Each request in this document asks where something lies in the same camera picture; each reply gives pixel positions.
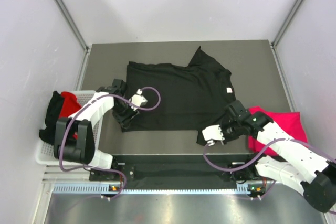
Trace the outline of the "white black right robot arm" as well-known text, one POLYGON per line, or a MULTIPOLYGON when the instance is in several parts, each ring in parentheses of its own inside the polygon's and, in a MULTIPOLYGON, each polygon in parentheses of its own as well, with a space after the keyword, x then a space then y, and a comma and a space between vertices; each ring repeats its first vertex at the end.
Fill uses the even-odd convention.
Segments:
POLYGON ((317 154, 303 142, 295 140, 271 117, 261 111, 250 113, 238 100, 225 106, 228 117, 221 125, 229 137, 249 135, 266 148, 271 148, 285 162, 264 156, 245 166, 252 180, 269 177, 294 189, 317 211, 327 213, 335 205, 335 161, 317 154))

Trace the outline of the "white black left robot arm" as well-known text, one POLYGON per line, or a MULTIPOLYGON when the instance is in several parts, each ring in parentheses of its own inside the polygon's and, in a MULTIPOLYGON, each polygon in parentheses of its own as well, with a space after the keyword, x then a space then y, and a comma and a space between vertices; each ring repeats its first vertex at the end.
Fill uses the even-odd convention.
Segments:
POLYGON ((117 178, 119 168, 113 164, 112 155, 96 148, 93 128, 110 110, 122 128, 130 126, 138 114, 137 109, 115 97, 123 98, 126 90, 127 84, 123 80, 114 79, 111 86, 100 87, 79 111, 57 120, 54 157, 60 164, 67 161, 97 167, 107 180, 117 178))

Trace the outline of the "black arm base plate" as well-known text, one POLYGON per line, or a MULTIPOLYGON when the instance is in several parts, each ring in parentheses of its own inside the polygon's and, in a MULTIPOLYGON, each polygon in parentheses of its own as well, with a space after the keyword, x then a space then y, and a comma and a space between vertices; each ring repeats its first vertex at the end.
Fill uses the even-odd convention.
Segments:
POLYGON ((232 189, 237 182, 261 181, 253 167, 223 172, 201 154, 116 155, 113 168, 127 178, 127 189, 232 189))

